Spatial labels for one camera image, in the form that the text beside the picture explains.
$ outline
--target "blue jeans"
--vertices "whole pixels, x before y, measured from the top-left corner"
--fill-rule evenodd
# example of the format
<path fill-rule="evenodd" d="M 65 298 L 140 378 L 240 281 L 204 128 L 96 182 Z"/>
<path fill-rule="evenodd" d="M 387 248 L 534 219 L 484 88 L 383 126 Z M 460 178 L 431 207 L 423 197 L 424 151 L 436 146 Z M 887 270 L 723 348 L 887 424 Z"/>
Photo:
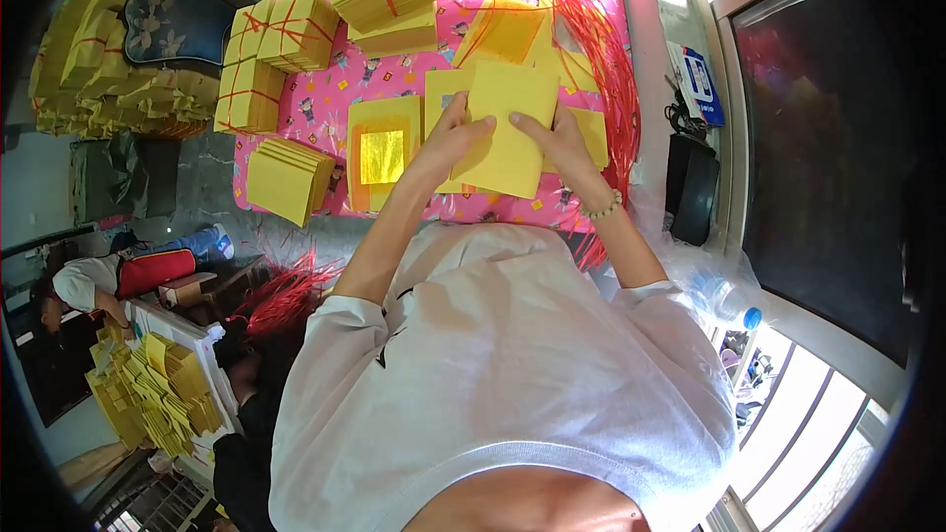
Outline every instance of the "blue jeans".
<path fill-rule="evenodd" d="M 132 259 L 136 259 L 138 257 L 144 257 L 145 255 L 153 255 L 154 253 L 167 253 L 168 251 L 190 249 L 190 252 L 194 254 L 194 261 L 198 265 L 201 265 L 211 261 L 211 255 L 215 254 L 215 252 L 216 255 L 222 257 L 217 248 L 217 242 L 219 240 L 220 234 L 217 228 L 210 227 L 209 229 L 188 234 L 180 239 L 174 239 L 171 242 L 165 242 L 164 244 L 155 246 L 148 246 L 144 242 L 139 242 L 129 249 L 129 254 Z"/>

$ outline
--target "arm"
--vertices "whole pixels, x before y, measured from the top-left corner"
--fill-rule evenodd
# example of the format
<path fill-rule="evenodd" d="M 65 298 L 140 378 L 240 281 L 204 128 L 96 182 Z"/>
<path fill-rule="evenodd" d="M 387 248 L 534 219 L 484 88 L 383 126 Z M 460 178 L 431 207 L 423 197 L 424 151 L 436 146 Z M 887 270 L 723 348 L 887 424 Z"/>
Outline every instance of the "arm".
<path fill-rule="evenodd" d="M 135 331 L 132 330 L 132 324 L 125 317 L 125 311 L 121 310 L 121 304 L 118 303 L 116 297 L 96 288 L 96 308 L 105 311 L 118 322 L 118 325 L 121 327 L 121 334 L 125 337 L 126 341 L 131 341 L 135 338 Z"/>
<path fill-rule="evenodd" d="M 457 93 L 355 249 L 332 290 L 334 295 L 378 305 L 384 301 L 433 191 L 446 181 L 450 168 L 463 159 L 473 143 L 496 127 L 492 117 L 465 125 L 466 115 L 467 93 Z"/>
<path fill-rule="evenodd" d="M 604 211 L 611 206 L 614 192 L 595 168 L 574 113 L 561 101 L 551 130 L 524 114 L 513 113 L 509 121 L 536 141 L 558 169 L 562 183 L 578 195 L 588 210 Z M 621 288 L 637 288 L 667 279 L 660 261 L 623 207 L 595 220 L 594 227 Z"/>

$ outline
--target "sneaker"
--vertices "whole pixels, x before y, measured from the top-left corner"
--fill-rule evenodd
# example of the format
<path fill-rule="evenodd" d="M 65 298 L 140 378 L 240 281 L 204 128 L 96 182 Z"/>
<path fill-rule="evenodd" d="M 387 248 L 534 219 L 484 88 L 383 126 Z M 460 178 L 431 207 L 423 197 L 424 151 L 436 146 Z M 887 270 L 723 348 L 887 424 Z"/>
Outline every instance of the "sneaker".
<path fill-rule="evenodd" d="M 234 257 L 234 244 L 230 240 L 230 235 L 227 234 L 227 229 L 219 222 L 214 225 L 214 228 L 217 229 L 217 250 L 223 254 L 225 259 L 232 259 Z"/>

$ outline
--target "hand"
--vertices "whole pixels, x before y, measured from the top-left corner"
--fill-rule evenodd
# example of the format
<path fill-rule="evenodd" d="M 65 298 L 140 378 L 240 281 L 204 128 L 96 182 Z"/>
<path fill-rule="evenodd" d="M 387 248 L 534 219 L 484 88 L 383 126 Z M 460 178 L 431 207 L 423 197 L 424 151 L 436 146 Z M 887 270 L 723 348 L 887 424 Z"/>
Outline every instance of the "hand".
<path fill-rule="evenodd" d="M 440 121 L 433 126 L 404 175 L 431 186 L 432 190 L 446 181 L 453 165 L 463 160 L 478 139 L 489 136 L 496 128 L 493 116 L 471 124 L 466 124 L 466 119 L 467 91 L 461 91 L 443 110 Z"/>
<path fill-rule="evenodd" d="M 509 114 L 516 129 L 536 141 L 542 152 L 558 169 L 562 183 L 569 187 L 590 209 L 610 206 L 614 193 L 594 165 L 585 146 L 578 120 L 562 102 L 555 108 L 551 129 L 524 113 Z"/>

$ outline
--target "cartoon pattern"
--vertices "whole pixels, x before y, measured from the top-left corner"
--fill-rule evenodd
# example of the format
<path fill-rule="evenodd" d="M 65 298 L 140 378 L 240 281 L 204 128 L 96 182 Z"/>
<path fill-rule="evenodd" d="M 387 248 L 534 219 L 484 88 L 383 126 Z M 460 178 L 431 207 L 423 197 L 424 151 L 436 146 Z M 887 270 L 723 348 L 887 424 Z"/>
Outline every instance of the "cartoon pattern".
<path fill-rule="evenodd" d="M 622 44 L 629 44 L 622 0 L 601 0 L 612 22 L 618 27 Z M 298 72 L 286 80 L 279 102 L 276 135 L 298 140 L 335 157 L 338 165 L 332 173 L 329 193 L 323 209 L 329 215 L 372 217 L 348 207 L 348 187 L 344 178 L 347 145 L 348 107 L 362 100 L 424 94 L 424 73 L 431 69 L 452 67 L 456 51 L 474 11 L 454 0 L 439 0 L 437 9 L 438 46 L 436 52 L 410 53 L 384 58 L 367 58 L 347 38 L 342 23 L 332 45 L 328 70 Z M 559 89 L 559 97 L 568 105 L 603 110 L 597 93 L 569 92 Z M 236 204 L 243 209 L 266 211 L 246 201 L 246 167 L 250 153 L 265 136 L 236 136 L 236 164 L 233 189 Z M 557 174 L 543 173 L 536 199 L 512 195 L 436 194 L 424 212 L 425 220 L 477 223 L 505 222 L 547 227 L 558 231 L 586 232 L 590 222 L 578 213 L 578 198 L 563 190 Z"/>

